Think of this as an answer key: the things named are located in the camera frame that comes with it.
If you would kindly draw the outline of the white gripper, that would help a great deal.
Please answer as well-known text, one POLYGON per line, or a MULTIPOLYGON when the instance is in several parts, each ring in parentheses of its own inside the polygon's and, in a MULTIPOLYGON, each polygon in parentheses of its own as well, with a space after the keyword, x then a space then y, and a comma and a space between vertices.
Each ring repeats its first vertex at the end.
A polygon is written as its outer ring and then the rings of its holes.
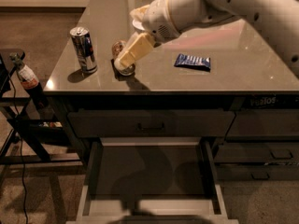
POLYGON ((166 43, 180 36, 170 16, 169 0, 155 0, 150 5, 137 7, 130 12, 130 16, 133 22, 142 23, 146 32, 133 33, 115 59, 114 66, 120 73, 149 54, 155 41, 166 43))

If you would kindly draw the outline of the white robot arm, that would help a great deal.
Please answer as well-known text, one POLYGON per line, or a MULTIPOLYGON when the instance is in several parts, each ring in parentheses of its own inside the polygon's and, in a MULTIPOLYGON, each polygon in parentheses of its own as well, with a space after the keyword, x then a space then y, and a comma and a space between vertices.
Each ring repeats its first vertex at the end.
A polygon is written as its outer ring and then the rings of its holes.
POLYGON ((238 19, 246 21, 292 72, 299 68, 298 0, 154 0, 131 16, 143 31, 134 33, 115 59, 120 72, 186 31, 238 19))

